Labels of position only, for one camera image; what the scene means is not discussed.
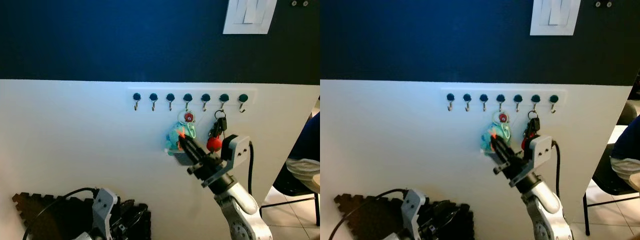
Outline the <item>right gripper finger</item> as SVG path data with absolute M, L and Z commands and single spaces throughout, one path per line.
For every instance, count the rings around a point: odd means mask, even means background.
M 193 160 L 188 152 L 183 150 L 173 150 L 173 157 L 180 166 L 192 166 L 198 163 L 198 160 Z
M 206 150 L 198 144 L 195 138 L 189 135 L 179 135 L 178 144 L 192 161 L 200 161 L 207 156 Z
M 510 144 L 500 135 L 492 135 L 492 149 L 501 161 L 508 161 L 517 157 Z
M 508 156 L 501 151 L 487 151 L 487 157 L 490 157 L 496 166 L 504 166 L 508 164 Z

